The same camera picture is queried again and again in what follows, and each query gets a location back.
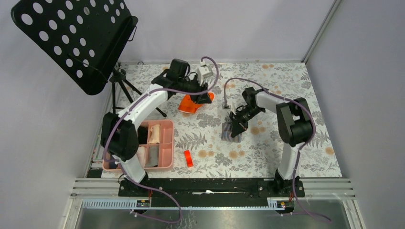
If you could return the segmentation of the grey striped underwear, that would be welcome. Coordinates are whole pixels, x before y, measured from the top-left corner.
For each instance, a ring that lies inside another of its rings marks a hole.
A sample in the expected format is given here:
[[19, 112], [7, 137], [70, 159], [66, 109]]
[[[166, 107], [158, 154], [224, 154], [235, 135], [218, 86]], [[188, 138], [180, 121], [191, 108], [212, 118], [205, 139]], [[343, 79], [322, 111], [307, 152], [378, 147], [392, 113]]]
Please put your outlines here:
[[235, 137], [232, 137], [232, 124], [231, 123], [223, 123], [222, 124], [221, 140], [226, 141], [226, 142], [232, 142], [232, 143], [241, 143], [242, 134], [239, 134], [239, 135], [237, 135]]

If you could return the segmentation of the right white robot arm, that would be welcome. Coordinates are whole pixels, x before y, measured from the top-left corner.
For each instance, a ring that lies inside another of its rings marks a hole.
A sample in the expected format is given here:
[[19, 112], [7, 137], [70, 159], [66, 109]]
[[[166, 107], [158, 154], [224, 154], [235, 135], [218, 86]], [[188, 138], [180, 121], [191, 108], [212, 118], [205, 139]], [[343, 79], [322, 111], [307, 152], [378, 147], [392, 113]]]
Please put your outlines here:
[[300, 150], [316, 133], [308, 103], [304, 98], [291, 100], [253, 87], [246, 88], [242, 96], [245, 105], [230, 106], [231, 137], [246, 131], [249, 120], [259, 113], [271, 111], [276, 114], [278, 133], [284, 145], [281, 163], [270, 187], [273, 192], [285, 197], [298, 186]]

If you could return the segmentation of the orange underwear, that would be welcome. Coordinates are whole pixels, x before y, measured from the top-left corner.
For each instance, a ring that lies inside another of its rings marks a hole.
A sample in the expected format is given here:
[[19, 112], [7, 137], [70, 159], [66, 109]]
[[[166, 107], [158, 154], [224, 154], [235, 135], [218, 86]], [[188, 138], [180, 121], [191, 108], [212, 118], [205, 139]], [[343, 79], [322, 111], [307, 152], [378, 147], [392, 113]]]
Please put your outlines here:
[[204, 104], [211, 104], [214, 99], [214, 93], [208, 92], [202, 95], [185, 95], [178, 110], [187, 114], [194, 114]]

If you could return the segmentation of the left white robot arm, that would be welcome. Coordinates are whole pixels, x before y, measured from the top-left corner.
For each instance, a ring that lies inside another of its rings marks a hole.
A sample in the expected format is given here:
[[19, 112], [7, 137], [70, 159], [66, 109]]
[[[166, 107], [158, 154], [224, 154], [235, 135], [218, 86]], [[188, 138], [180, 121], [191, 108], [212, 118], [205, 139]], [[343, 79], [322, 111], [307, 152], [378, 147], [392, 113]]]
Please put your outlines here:
[[139, 147], [138, 128], [158, 106], [175, 94], [189, 95], [194, 104], [210, 104], [207, 78], [213, 75], [204, 56], [190, 79], [188, 62], [173, 59], [170, 67], [152, 79], [146, 92], [117, 114], [109, 112], [102, 122], [101, 146], [119, 164], [127, 179], [131, 181], [130, 190], [136, 196], [143, 196], [148, 191], [144, 178], [147, 172], [142, 167], [137, 151]]

